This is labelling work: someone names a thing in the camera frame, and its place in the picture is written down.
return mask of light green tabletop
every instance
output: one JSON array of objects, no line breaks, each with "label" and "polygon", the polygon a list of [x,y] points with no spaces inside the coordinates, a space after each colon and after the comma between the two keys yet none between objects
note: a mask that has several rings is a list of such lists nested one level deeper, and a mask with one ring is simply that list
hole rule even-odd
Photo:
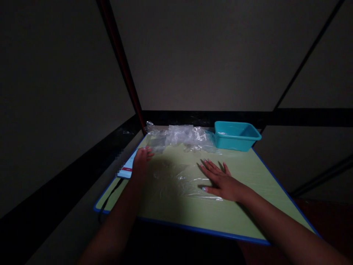
[{"label": "light green tabletop", "polygon": [[[139,145],[144,146],[146,139]],[[248,152],[220,150],[222,154],[185,152],[184,145],[180,145],[168,146],[163,154],[155,155],[149,162],[148,182],[138,216],[187,226],[186,228],[194,227],[201,232],[202,229],[207,229],[228,237],[234,235],[234,238],[239,239],[253,238],[254,242],[264,243],[262,241],[266,238],[263,233],[237,203],[216,200],[215,197],[206,198],[209,194],[202,191],[201,187],[210,185],[210,182],[204,180],[205,176],[197,164],[201,163],[201,159],[209,158],[216,164],[225,162],[233,177],[313,232],[253,149]],[[115,178],[111,183],[97,202],[96,209],[102,208],[118,181]],[[113,208],[127,182],[128,180],[124,180],[110,196],[105,211]]]}]

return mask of plastic container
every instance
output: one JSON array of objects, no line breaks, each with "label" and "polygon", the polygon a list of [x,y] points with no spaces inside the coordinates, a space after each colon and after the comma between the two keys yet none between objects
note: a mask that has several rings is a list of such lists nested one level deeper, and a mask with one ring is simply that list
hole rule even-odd
[{"label": "plastic container", "polygon": [[216,147],[247,152],[261,134],[250,123],[216,121],[214,123]]}]

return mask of right hand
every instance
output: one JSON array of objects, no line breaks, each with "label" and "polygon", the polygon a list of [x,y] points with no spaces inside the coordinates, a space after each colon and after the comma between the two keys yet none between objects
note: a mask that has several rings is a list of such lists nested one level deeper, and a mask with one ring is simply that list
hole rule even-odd
[{"label": "right hand", "polygon": [[237,181],[229,172],[228,166],[223,162],[224,172],[219,169],[211,160],[204,160],[205,166],[200,165],[201,171],[217,186],[203,187],[207,193],[219,196],[229,201],[240,202],[244,193],[250,188]]}]

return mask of forearm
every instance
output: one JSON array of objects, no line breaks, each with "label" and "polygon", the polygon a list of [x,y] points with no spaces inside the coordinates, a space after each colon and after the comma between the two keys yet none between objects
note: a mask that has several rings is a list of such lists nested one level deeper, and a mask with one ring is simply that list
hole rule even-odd
[{"label": "forearm", "polygon": [[240,201],[293,264],[349,264],[324,240],[247,188]]},{"label": "forearm", "polygon": [[143,185],[143,180],[129,180],[79,264],[110,264],[119,259],[136,218]]}]

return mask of plastic wrap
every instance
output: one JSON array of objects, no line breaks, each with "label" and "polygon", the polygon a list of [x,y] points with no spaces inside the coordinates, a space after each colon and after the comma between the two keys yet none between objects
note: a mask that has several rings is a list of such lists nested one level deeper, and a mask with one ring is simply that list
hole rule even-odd
[{"label": "plastic wrap", "polygon": [[221,197],[202,190],[202,187],[212,186],[212,183],[197,165],[178,165],[163,161],[155,165],[152,172],[154,195],[160,199],[186,196],[222,201]]},{"label": "plastic wrap", "polygon": [[158,130],[152,122],[147,122],[147,144],[156,153],[162,153],[166,146],[184,144],[185,152],[205,151],[221,154],[215,146],[214,133],[193,125],[169,125],[167,130]]}]

